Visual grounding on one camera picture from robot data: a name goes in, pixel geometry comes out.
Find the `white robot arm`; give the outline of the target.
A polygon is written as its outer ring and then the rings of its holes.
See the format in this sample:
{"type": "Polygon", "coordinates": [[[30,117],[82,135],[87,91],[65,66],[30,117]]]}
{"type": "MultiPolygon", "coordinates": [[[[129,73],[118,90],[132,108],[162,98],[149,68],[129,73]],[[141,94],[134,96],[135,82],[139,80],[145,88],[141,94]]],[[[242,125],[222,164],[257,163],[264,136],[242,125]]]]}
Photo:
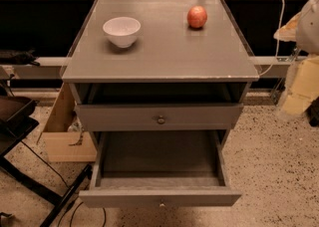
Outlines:
{"type": "Polygon", "coordinates": [[[283,42],[295,42],[308,54],[288,68],[285,91],[278,103],[278,115],[301,116],[319,98],[319,0],[308,0],[301,11],[274,33],[283,42]]]}

